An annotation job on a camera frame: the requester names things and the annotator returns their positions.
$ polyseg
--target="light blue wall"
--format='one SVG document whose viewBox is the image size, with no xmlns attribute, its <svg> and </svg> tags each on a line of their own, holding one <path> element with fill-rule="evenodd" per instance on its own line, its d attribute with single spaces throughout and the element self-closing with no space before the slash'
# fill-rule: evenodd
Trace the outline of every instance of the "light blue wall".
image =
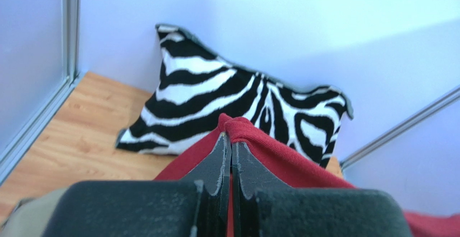
<svg viewBox="0 0 460 237">
<path fill-rule="evenodd" d="M 0 160 L 64 79 L 62 0 L 0 0 Z"/>
<path fill-rule="evenodd" d="M 339 159 L 460 84 L 460 0 L 81 0 L 80 14 L 80 66 L 149 91 L 157 22 L 291 84 L 342 88 L 355 119 Z"/>
</svg>

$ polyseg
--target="white wall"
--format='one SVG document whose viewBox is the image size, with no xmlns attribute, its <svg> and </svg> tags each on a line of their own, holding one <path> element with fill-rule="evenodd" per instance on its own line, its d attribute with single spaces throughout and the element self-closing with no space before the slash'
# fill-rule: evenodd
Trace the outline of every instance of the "white wall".
<svg viewBox="0 0 460 237">
<path fill-rule="evenodd" d="M 154 25 L 187 27 L 224 57 L 352 100 L 343 159 L 460 84 L 460 0 L 81 0 L 79 64 L 153 91 Z"/>
<path fill-rule="evenodd" d="M 0 0 L 0 161 L 64 80 L 62 0 Z"/>
<path fill-rule="evenodd" d="M 460 212 L 460 100 L 344 170 L 358 187 L 382 189 L 413 211 Z"/>
</svg>

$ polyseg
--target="black plastic part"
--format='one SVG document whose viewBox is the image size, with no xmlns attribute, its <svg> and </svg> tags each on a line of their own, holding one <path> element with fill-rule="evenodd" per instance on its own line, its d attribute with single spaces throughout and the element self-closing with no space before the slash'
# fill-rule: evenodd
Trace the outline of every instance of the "black plastic part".
<svg viewBox="0 0 460 237">
<path fill-rule="evenodd" d="M 256 204 L 250 202 L 257 189 L 289 189 L 254 157 L 246 143 L 232 145 L 233 233 L 234 236 L 258 236 Z"/>
<path fill-rule="evenodd" d="M 181 179 L 202 180 L 209 191 L 207 202 L 200 208 L 200 214 L 206 215 L 204 220 L 209 222 L 206 227 L 199 227 L 203 236 L 225 236 L 227 233 L 231 158 L 230 140 L 221 133 L 211 153 Z"/>
<path fill-rule="evenodd" d="M 395 200 L 377 190 L 267 190 L 251 203 L 259 228 L 252 236 L 412 236 Z"/>
<path fill-rule="evenodd" d="M 202 181 L 84 181 L 59 201 L 43 237 L 203 236 Z"/>
</svg>

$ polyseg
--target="beige fabric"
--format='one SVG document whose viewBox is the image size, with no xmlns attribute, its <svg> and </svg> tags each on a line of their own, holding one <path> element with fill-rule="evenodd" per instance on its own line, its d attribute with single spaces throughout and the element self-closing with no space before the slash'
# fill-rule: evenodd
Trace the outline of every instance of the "beige fabric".
<svg viewBox="0 0 460 237">
<path fill-rule="evenodd" d="M 61 188 L 29 201 L 14 211 L 0 237 L 40 237 L 67 188 Z"/>
</svg>

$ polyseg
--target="black and white stripes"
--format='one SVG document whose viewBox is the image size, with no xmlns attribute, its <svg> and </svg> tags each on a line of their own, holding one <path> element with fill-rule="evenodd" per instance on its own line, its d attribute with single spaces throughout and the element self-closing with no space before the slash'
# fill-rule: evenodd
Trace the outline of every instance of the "black and white stripes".
<svg viewBox="0 0 460 237">
<path fill-rule="evenodd" d="M 236 66 L 185 29 L 157 25 L 163 63 L 160 85 L 117 147 L 180 154 L 214 129 L 218 117 L 245 117 L 276 140 L 325 167 L 342 114 L 351 107 L 332 86 L 298 92 Z"/>
</svg>

